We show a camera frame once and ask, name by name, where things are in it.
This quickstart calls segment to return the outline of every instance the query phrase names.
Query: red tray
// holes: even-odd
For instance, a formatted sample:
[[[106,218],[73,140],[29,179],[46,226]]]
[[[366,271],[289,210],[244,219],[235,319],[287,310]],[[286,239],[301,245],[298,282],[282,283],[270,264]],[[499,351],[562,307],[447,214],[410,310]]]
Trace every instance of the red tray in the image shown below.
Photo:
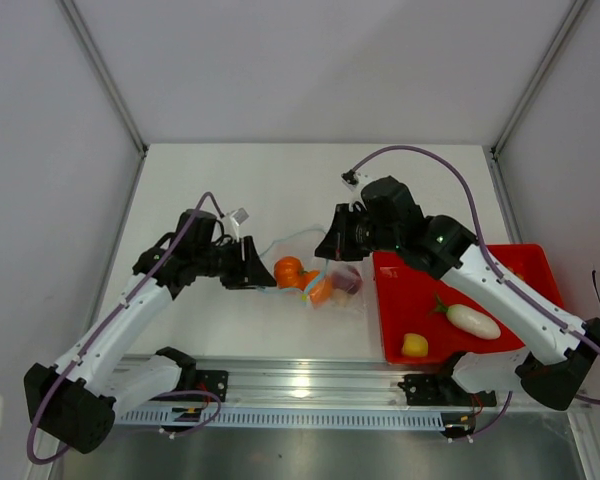
[[[541,295],[559,307],[563,306],[540,246],[493,245],[489,250]],[[482,340],[454,327],[443,314],[428,315],[436,306],[435,293],[447,305],[461,303],[487,312],[457,290],[407,267],[396,254],[374,253],[373,264],[384,354],[389,363],[437,365],[444,363],[455,352],[506,352],[523,346],[518,337],[497,319],[502,331],[500,338]],[[429,341],[429,355],[421,358],[404,357],[401,350],[406,333],[424,336]]]

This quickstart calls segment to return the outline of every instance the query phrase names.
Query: clear plastic bag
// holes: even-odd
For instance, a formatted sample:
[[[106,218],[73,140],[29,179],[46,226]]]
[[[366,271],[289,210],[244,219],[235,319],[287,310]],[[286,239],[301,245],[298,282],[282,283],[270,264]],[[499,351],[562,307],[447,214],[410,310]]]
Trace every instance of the clear plastic bag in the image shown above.
[[[260,258],[274,273],[278,288],[262,291],[287,294],[314,309],[364,312],[361,265],[329,262],[314,256],[325,234],[326,230],[316,225],[273,241]]]

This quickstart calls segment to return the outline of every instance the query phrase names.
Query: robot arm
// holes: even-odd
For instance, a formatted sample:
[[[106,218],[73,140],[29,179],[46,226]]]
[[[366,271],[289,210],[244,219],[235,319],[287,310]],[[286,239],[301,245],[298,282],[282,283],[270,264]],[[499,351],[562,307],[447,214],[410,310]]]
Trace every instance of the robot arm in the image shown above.
[[[436,378],[443,384],[442,390],[477,393],[522,389],[543,405],[565,410],[596,358],[596,353],[569,330],[600,346],[600,319],[584,322],[515,275],[496,275],[492,265],[499,268],[498,261],[491,256],[491,262],[484,258],[472,232],[448,216],[425,217],[409,189],[394,178],[373,180],[348,172],[343,179],[353,191],[352,204],[336,206],[332,226],[316,249],[316,256],[359,261],[374,251],[395,252],[409,267],[441,280],[482,305],[527,347],[502,354],[456,356],[442,369],[446,378]],[[523,300],[510,284],[557,315],[567,329],[561,329]]]
[[[27,405],[33,420],[60,372],[75,364],[68,369],[69,373],[44,410],[39,427],[81,453],[92,451],[104,441],[116,417],[161,393],[195,387],[195,360],[170,347],[117,376],[115,383],[111,375],[149,322],[170,305],[184,287],[198,276],[219,277],[220,283],[230,290],[276,285],[260,262],[253,238],[239,237],[239,227],[247,218],[243,209],[221,220],[210,213],[199,212],[172,255],[127,303],[129,293],[165,255],[164,244],[182,231],[191,214],[190,210],[184,212],[175,233],[165,234],[140,255],[119,304],[105,312],[53,366],[35,364],[25,375]],[[219,222],[222,236],[212,242]],[[105,319],[115,311],[118,311],[115,321],[105,325]],[[80,355],[86,342],[102,328],[106,328],[105,334],[96,336]]]

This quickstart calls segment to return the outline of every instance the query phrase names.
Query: white table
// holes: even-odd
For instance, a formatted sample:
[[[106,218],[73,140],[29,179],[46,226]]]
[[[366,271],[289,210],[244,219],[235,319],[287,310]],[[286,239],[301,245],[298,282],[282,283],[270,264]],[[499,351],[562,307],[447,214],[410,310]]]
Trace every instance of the white table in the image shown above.
[[[103,305],[116,301],[138,256],[179,215],[211,190],[224,211],[250,214],[244,235],[262,250],[305,227],[328,228],[336,203],[347,202],[340,175],[384,145],[369,144],[157,144],[152,145],[135,194]],[[467,179],[489,243],[508,243],[504,221],[479,146],[424,146],[453,163]],[[473,229],[457,180],[428,157],[391,152],[362,170],[405,183],[425,215],[447,214]],[[211,204],[206,210],[213,211]],[[370,279],[370,261],[364,274]],[[308,310],[281,295],[227,291],[200,278],[185,289],[138,338],[130,353],[164,346],[192,356],[383,360],[373,288],[366,315],[346,317]]]

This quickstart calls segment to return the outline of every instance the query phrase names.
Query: gray floor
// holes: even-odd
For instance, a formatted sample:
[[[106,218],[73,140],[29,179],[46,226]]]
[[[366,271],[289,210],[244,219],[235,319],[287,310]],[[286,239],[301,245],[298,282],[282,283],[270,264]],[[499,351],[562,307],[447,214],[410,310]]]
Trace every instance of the gray floor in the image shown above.
[[[208,428],[128,432],[58,462],[65,479],[584,479],[566,416],[509,414],[473,445],[437,433]]]

